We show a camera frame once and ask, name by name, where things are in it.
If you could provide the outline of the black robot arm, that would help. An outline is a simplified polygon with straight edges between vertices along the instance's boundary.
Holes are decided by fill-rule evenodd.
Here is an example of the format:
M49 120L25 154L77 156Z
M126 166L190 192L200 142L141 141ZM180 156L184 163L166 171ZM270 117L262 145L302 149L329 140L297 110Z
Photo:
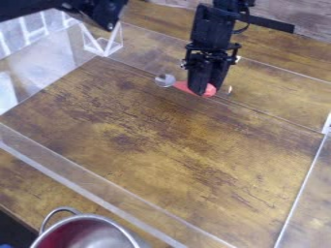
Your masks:
M86 18L103 31L111 31L129 0L0 0L0 22L37 12L57 9L73 18ZM209 97L220 90L228 69L236 64L238 43L230 36L242 33L250 24L249 9L256 0L212 0L194 9L181 68L186 81L157 77L164 86Z

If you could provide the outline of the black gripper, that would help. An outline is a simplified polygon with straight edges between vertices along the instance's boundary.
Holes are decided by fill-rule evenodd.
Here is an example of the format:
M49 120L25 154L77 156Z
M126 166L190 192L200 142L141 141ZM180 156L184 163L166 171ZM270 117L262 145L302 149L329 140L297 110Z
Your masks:
M186 87L198 96L205 93L208 82L220 90L228 67L236 62L240 44L229 40L241 32L233 29L240 13L240 3L198 4L196 7L181 67L186 70Z

